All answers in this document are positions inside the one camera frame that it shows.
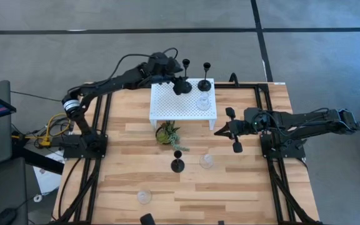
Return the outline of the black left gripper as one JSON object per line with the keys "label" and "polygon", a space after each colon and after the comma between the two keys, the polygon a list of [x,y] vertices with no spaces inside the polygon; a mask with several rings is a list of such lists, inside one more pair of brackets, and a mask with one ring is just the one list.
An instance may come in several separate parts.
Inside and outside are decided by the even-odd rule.
{"label": "black left gripper", "polygon": [[[179,62],[173,57],[166,56],[163,52],[155,52],[147,62],[147,78],[149,84],[170,83],[182,84],[183,77],[176,77],[177,73],[183,71]],[[183,93],[181,85],[174,85],[173,91],[176,95]]]}

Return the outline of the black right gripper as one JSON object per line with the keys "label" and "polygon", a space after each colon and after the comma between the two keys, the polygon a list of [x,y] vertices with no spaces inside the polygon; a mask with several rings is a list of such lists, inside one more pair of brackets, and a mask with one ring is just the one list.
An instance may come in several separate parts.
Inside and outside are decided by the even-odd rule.
{"label": "black right gripper", "polygon": [[236,119],[235,110],[231,107],[226,108],[226,115],[231,119],[229,122],[214,133],[215,136],[224,136],[232,139],[233,151],[235,153],[241,153],[243,151],[242,144],[239,142],[238,137],[242,135],[257,134],[256,128],[257,122],[255,122],[255,116],[261,112],[261,109],[257,107],[249,107],[244,110],[245,118],[243,120]]}

